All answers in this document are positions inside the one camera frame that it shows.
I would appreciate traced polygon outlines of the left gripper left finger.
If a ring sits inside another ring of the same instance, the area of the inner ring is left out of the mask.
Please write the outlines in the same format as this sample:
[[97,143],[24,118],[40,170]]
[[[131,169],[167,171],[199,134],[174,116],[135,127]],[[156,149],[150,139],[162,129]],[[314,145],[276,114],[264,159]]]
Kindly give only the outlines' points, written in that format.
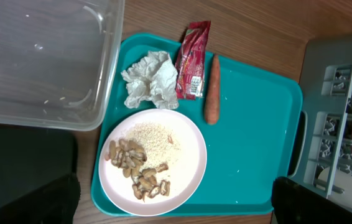
[[81,195],[72,173],[0,208],[0,224],[72,223]]

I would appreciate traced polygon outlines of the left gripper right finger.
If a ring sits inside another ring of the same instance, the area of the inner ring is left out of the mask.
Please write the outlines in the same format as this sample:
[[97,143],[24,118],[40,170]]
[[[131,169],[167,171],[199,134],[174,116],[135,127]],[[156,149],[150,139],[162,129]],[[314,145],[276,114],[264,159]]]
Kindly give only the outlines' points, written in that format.
[[271,204],[280,224],[352,224],[352,212],[286,177],[273,182]]

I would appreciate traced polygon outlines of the red snack wrapper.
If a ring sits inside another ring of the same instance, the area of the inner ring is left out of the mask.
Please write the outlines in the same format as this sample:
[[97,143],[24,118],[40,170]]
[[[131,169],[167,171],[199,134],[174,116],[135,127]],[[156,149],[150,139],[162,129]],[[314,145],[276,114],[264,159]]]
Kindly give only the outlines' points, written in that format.
[[196,100],[202,97],[205,81],[205,52],[211,21],[191,22],[178,51],[175,68],[178,71],[178,99]]

